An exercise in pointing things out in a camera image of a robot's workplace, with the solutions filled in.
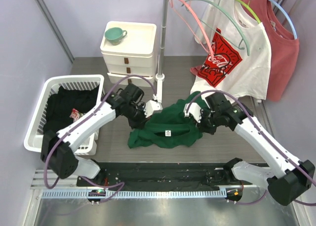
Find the green t-shirt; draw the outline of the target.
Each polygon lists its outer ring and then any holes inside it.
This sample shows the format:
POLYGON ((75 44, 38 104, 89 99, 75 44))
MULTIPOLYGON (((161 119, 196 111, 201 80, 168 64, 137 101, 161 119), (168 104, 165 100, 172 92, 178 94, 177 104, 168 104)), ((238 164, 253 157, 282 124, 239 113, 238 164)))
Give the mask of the green t-shirt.
POLYGON ((129 148, 148 147, 153 144, 160 148, 175 148, 180 145, 192 146, 203 137, 195 120, 184 116, 185 105, 199 94, 196 91, 187 99, 179 99, 175 104, 154 114, 143 129, 134 129, 127 142, 129 148))

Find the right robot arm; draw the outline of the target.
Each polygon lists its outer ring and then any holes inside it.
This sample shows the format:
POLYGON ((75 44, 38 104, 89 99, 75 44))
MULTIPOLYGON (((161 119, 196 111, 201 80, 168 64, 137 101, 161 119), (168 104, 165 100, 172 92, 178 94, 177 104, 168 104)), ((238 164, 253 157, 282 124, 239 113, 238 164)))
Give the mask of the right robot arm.
POLYGON ((228 127, 246 140, 269 166, 265 169, 235 158, 223 171, 225 182, 242 180, 257 185, 283 206, 296 201, 315 185, 315 165, 309 160, 301 161, 281 146, 243 104, 232 105, 223 91, 207 90, 206 94, 208 108, 200 110, 199 129, 213 135, 219 126, 228 127))

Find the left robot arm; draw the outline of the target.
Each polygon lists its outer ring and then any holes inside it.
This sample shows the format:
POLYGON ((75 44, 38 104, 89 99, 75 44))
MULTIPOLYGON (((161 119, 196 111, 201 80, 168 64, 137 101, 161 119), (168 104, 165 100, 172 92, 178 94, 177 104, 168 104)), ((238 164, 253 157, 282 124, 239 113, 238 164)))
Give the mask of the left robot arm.
POLYGON ((118 116, 125 116, 131 128, 143 127, 145 103, 144 92, 134 84, 128 84, 118 92, 106 94, 104 102, 96 106, 82 118, 58 132, 48 131, 44 134, 41 148, 41 159, 60 179, 70 175, 83 176, 95 186, 105 180, 105 173, 99 164, 92 159, 75 155, 76 150, 93 133, 118 116))

